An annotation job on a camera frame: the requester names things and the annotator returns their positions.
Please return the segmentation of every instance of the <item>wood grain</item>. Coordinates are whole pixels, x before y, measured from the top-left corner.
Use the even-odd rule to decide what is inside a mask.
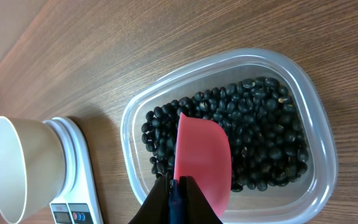
[[[139,203],[119,139],[124,107],[173,69],[242,47],[280,52],[313,80],[339,180],[310,223],[358,223],[358,0],[48,1],[0,64],[0,115],[75,117],[104,221],[127,223]],[[46,208],[25,223],[52,222]]]

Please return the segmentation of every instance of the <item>pink silicone spatula head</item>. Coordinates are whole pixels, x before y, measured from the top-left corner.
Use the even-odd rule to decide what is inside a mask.
[[[181,176],[192,176],[215,214],[223,214],[230,198],[231,153],[218,124],[180,115],[173,178]]]

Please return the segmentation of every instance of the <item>cup rim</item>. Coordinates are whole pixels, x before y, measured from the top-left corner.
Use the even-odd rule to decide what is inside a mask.
[[[21,143],[21,140],[19,138],[19,135],[17,134],[17,131],[16,131],[14,125],[12,124],[11,120],[9,120],[9,118],[7,118],[5,116],[0,116],[0,121],[1,120],[7,121],[10,124],[10,127],[12,128],[12,130],[13,130],[15,136],[16,136],[16,139],[17,139],[19,147],[20,147],[22,165],[23,165],[23,168],[24,168],[24,203],[23,203],[23,207],[22,207],[22,213],[21,213],[19,219],[15,220],[15,222],[11,222],[12,220],[8,220],[7,217],[5,216],[4,212],[0,208],[0,214],[5,219],[5,221],[7,221],[8,223],[11,223],[11,224],[17,224],[20,221],[22,221],[24,213],[25,213],[25,208],[27,206],[27,171],[26,171],[27,169],[26,169],[25,160],[24,160],[24,153],[23,153],[22,143]]]

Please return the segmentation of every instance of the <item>container rim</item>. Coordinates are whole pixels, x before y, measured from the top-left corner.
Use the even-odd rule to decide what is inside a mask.
[[[298,91],[293,91],[294,98],[304,102],[314,102],[317,106],[308,106],[304,103],[300,106],[305,132],[308,136],[313,156],[314,176],[318,175],[318,180],[313,180],[309,189],[297,201],[288,205],[275,208],[249,210],[255,212],[264,212],[266,215],[261,219],[254,220],[262,223],[303,223],[312,219],[326,204],[332,195],[337,183],[338,161],[335,142],[327,119],[326,112],[317,91],[309,76],[294,61],[288,57],[265,49],[236,49],[220,54],[202,58],[195,62],[184,65],[158,79],[149,87],[140,91],[134,96],[126,106],[121,119],[121,143],[124,160],[128,173],[129,182],[132,190],[140,204],[146,198],[146,193],[141,187],[140,181],[136,176],[134,168],[134,158],[131,153],[130,130],[131,130],[131,111],[138,105],[138,100],[154,91],[164,84],[182,77],[188,73],[202,70],[208,66],[222,63],[225,60],[238,57],[252,57],[254,60],[261,60],[271,64],[274,68],[285,72],[288,76],[289,85]],[[323,163],[324,166],[316,166],[316,161]]]

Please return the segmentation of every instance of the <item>pile of black beans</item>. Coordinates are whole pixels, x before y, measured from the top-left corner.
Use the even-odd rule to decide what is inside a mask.
[[[173,177],[180,113],[218,123],[230,143],[233,192],[284,187],[306,172],[309,159],[296,106],[274,78],[245,79],[173,100],[146,114],[142,141],[152,173]]]

